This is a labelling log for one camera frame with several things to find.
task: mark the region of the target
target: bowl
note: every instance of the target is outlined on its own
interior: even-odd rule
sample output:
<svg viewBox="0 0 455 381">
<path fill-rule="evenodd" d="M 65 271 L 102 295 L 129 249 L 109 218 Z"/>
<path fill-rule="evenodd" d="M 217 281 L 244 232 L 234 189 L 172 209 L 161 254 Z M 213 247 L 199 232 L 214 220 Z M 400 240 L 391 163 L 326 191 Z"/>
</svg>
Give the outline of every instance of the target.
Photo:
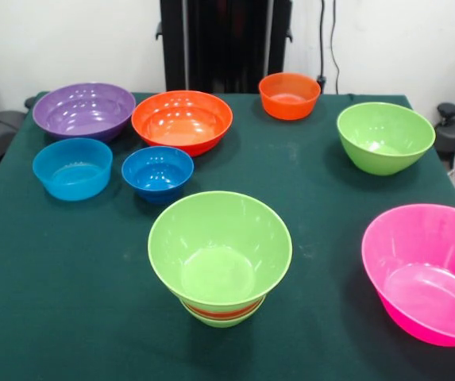
<svg viewBox="0 0 455 381">
<path fill-rule="evenodd" d="M 361 251 L 395 323 L 419 340 L 455 346 L 455 208 L 389 210 L 367 228 Z"/>
<path fill-rule="evenodd" d="M 276 73 L 259 82 L 264 110 L 272 117 L 294 121 L 314 109 L 321 87 L 312 78 L 297 73 Z"/>
<path fill-rule="evenodd" d="M 391 103 L 360 103 L 337 119 L 341 144 L 353 163 L 372 175 L 393 175 L 432 147 L 434 127 L 421 115 Z"/>
<path fill-rule="evenodd" d="M 240 324 L 242 321 L 245 321 L 246 319 L 248 319 L 252 315 L 254 315 L 256 313 L 256 311 L 262 305 L 264 298 L 262 298 L 262 300 L 260 300 L 259 303 L 254 308 L 252 308 L 248 313 L 243 314 L 238 317 L 234 317 L 232 319 L 214 319 L 214 318 L 209 318 L 209 317 L 203 316 L 201 314 L 196 313 L 193 309 L 191 309 L 182 300 L 180 300 L 180 301 L 181 301 L 181 304 L 183 305 L 183 307 L 185 307 L 185 310 L 187 310 L 190 313 L 190 315 L 192 315 L 194 318 L 202 321 L 204 324 L 209 325 L 214 328 L 229 328 L 229 327 L 233 327 L 237 324 Z"/>
<path fill-rule="evenodd" d="M 194 172 L 194 161 L 173 147 L 149 147 L 126 158 L 123 179 L 146 201 L 164 204 L 183 195 L 183 188 Z"/>
<path fill-rule="evenodd" d="M 132 115 L 132 125 L 146 143 L 179 148 L 190 156 L 217 145 L 232 122 L 233 112 L 227 103 L 190 90 L 153 95 Z"/>
<path fill-rule="evenodd" d="M 162 283 L 190 309 L 239 316 L 285 276 L 292 244 L 264 203 L 216 190 L 162 212 L 149 233 L 148 256 Z"/>
<path fill-rule="evenodd" d="M 104 143 L 76 137 L 50 144 L 33 160 L 33 173 L 52 196 L 78 201 L 100 193 L 109 182 L 113 153 Z"/>
<path fill-rule="evenodd" d="M 33 107 L 33 119 L 56 139 L 114 139 L 129 120 L 132 94 L 107 83 L 80 83 L 46 94 Z"/>
</svg>

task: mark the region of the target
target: small orange bowl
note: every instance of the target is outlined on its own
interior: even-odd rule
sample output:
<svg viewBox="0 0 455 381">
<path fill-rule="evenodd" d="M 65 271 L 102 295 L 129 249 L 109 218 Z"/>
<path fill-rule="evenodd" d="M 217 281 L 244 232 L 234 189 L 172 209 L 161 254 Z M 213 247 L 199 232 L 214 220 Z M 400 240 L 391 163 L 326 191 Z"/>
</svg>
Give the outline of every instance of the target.
<svg viewBox="0 0 455 381">
<path fill-rule="evenodd" d="M 321 94 L 312 78 L 297 73 L 276 73 L 259 82 L 264 110 L 272 117 L 294 121 L 308 116 Z"/>
<path fill-rule="evenodd" d="M 145 99 L 132 114 L 132 126 L 149 145 L 167 145 L 190 156 L 218 144 L 233 122 L 229 105 L 214 95 L 168 91 Z"/>
</svg>

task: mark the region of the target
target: red stripe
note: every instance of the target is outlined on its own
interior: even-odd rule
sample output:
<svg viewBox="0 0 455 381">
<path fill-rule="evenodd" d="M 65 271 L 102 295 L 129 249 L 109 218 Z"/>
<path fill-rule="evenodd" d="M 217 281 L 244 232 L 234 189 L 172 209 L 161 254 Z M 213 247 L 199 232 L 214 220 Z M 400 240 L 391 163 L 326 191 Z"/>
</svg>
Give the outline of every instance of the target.
<svg viewBox="0 0 455 381">
<path fill-rule="evenodd" d="M 252 312 L 253 310 L 255 310 L 257 308 L 257 306 L 259 306 L 259 304 L 261 302 L 262 302 L 262 299 L 251 304 L 250 306 L 246 306 L 240 310 L 228 311 L 228 312 L 210 312 L 210 311 L 200 310 L 199 308 L 193 307 L 186 303 L 185 303 L 185 306 L 190 308 L 196 314 L 199 314 L 205 318 L 214 319 L 214 320 L 231 320 L 231 319 L 235 319 L 235 318 L 240 318 L 241 316 Z"/>
</svg>

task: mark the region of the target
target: dark blue bowl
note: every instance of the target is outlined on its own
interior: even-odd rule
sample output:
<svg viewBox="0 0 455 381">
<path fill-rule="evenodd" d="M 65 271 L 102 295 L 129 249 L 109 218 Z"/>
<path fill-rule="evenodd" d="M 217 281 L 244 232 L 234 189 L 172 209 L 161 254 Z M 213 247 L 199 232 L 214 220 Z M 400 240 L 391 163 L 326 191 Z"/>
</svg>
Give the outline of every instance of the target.
<svg viewBox="0 0 455 381">
<path fill-rule="evenodd" d="M 181 197 L 193 172 L 194 161 L 186 152 L 163 146 L 135 151 L 121 168 L 123 179 L 152 204 L 166 204 Z"/>
</svg>

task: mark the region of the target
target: lime green bowl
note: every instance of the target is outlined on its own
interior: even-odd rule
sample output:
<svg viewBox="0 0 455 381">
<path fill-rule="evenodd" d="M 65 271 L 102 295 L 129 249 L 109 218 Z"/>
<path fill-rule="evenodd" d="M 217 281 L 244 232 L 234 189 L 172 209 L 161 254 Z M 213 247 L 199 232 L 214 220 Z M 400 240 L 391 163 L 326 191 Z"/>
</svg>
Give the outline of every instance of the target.
<svg viewBox="0 0 455 381">
<path fill-rule="evenodd" d="M 292 243 L 282 219 L 264 203 L 212 191 L 162 212 L 149 232 L 148 256 L 182 302 L 230 316 L 259 302 L 285 276 Z"/>
<path fill-rule="evenodd" d="M 341 144 L 361 170 L 393 175 L 414 164 L 435 141 L 434 127 L 421 115 L 391 103 L 360 103 L 337 119 Z"/>
</svg>

